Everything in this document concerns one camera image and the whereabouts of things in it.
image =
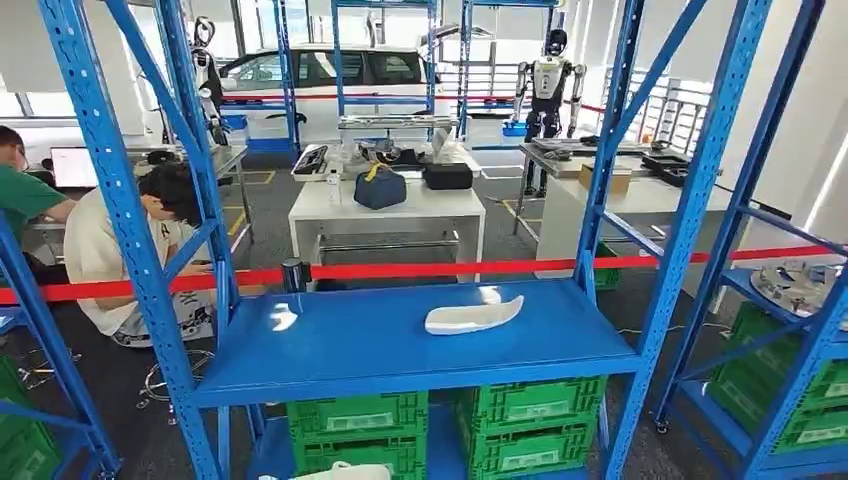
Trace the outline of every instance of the car window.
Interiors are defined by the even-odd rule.
[[[227,72],[227,77],[236,81],[237,91],[281,88],[280,57],[276,54],[256,57]]]
[[[360,52],[342,52],[342,72],[345,85],[362,85],[363,68]],[[297,62],[296,86],[325,87],[336,84],[336,67],[332,51],[300,52]]]
[[[371,52],[369,56],[376,85],[421,83],[417,53]]]

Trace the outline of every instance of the black hair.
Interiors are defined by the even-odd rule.
[[[157,165],[147,175],[138,179],[138,190],[142,195],[156,197],[162,207],[173,213],[177,221],[193,227],[202,223],[197,194],[191,179],[191,171],[184,163]]]
[[[12,130],[11,128],[0,125],[0,146],[8,146],[12,145],[17,147],[19,145],[24,144],[24,139],[18,134],[18,132]]]

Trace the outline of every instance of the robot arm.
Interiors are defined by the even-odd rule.
[[[527,93],[527,72],[533,70],[533,65],[527,62],[518,64],[518,81],[515,82],[515,100],[512,102],[513,123],[521,120],[521,105],[524,103],[524,94]]]
[[[571,91],[571,116],[565,136],[571,138],[577,130],[577,117],[583,106],[583,80],[586,77],[586,65],[574,66],[574,89]]]

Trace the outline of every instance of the laptop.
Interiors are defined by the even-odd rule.
[[[97,173],[86,147],[54,147],[50,156],[56,188],[97,187]]]

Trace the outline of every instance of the humanoid robot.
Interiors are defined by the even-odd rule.
[[[195,85],[206,117],[206,128],[212,141],[218,145],[227,145],[227,129],[221,119],[224,90],[215,66],[215,57],[207,49],[214,36],[215,24],[207,17],[197,17],[194,22],[194,38],[191,42]]]
[[[571,118],[568,122],[566,137],[571,138],[577,130],[577,116],[580,113],[583,96],[583,78],[586,75],[585,65],[574,65],[561,57],[568,43],[568,35],[565,31],[551,30],[545,55],[536,59],[533,63],[521,62],[518,65],[518,82],[515,85],[515,102],[511,121],[517,123],[521,116],[521,105],[524,102],[524,94],[527,92],[527,84],[533,82],[533,98],[530,101],[530,113],[527,115],[527,134],[524,142],[530,142],[538,137],[544,126],[544,138],[554,138],[562,131],[559,121],[559,109],[562,106],[562,94],[565,88],[565,80],[574,74],[574,88],[571,93]],[[539,175],[539,189],[533,186],[535,165],[529,162],[525,172],[527,183],[524,188],[525,196],[535,195],[543,198],[547,193],[548,174],[542,171]]]

